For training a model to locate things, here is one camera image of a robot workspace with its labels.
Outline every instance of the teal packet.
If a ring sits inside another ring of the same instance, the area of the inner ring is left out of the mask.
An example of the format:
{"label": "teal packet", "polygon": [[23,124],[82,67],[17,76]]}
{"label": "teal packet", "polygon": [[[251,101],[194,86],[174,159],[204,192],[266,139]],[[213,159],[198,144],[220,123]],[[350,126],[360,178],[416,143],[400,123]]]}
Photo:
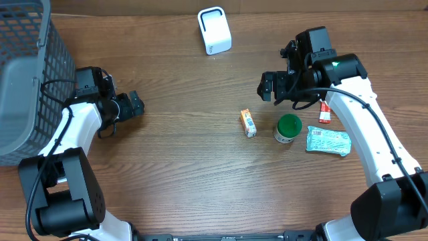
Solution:
{"label": "teal packet", "polygon": [[351,141],[346,132],[308,127],[307,151],[322,151],[346,156],[350,153]]}

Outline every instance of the green lid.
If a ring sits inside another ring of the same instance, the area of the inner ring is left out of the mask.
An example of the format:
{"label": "green lid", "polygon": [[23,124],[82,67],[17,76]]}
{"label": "green lid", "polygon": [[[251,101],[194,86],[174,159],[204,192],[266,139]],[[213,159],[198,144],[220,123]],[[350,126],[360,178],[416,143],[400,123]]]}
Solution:
{"label": "green lid", "polygon": [[287,138],[294,138],[302,130],[302,121],[294,114],[286,114],[278,121],[278,132]]}

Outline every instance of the red and white object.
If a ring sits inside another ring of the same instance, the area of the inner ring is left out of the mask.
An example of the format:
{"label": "red and white object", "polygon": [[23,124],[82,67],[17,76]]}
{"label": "red and white object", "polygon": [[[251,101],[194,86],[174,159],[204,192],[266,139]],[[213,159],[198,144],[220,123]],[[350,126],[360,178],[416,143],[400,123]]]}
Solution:
{"label": "red and white object", "polygon": [[321,102],[320,120],[319,123],[330,124],[332,119],[330,118],[331,109],[328,107],[325,101]]}

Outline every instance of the wall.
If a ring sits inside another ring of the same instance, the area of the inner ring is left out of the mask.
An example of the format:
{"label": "wall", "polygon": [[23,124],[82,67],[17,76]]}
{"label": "wall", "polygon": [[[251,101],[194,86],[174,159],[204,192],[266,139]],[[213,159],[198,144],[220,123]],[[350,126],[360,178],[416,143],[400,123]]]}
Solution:
{"label": "wall", "polygon": [[51,0],[52,12],[71,15],[182,15],[221,6],[226,13],[416,11],[428,0]]}

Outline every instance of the plastic basket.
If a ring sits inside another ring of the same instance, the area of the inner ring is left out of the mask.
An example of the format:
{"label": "plastic basket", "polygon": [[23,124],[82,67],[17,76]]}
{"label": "plastic basket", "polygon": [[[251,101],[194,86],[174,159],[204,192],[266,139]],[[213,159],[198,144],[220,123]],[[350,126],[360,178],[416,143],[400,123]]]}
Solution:
{"label": "plastic basket", "polygon": [[[32,63],[25,71],[13,74],[22,76],[25,83],[38,88],[32,90],[35,95],[31,97],[33,103],[28,108],[27,118],[21,116],[15,121],[0,121],[0,165],[17,165],[22,159],[37,155],[61,121],[62,107],[41,95],[40,84],[56,79],[74,80],[76,67],[50,21],[50,13],[49,0],[0,2],[0,77],[6,76],[6,66],[12,62]],[[49,85],[47,93],[65,100],[73,89],[72,83],[56,82]],[[29,105],[16,101],[10,104],[17,108]]]}

